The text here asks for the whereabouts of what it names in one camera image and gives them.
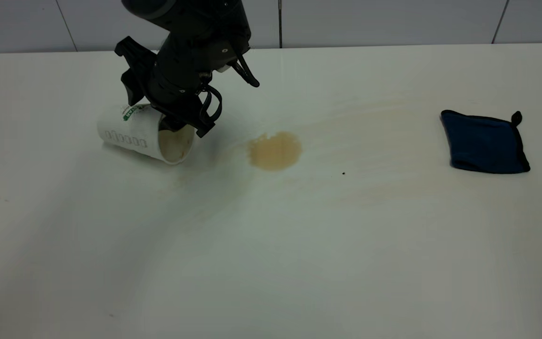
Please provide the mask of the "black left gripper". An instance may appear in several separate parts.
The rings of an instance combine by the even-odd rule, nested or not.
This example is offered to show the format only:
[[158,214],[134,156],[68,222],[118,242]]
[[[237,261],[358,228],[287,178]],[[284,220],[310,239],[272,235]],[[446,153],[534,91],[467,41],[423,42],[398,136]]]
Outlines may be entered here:
[[[204,137],[215,126],[223,109],[222,95],[211,86],[213,71],[238,66],[242,60],[226,40],[194,46],[168,37],[159,52],[152,52],[125,37],[114,51],[128,65],[121,77],[128,105],[147,99],[163,114],[160,131],[177,132],[190,125],[198,137]],[[208,113],[213,98],[220,104]]]

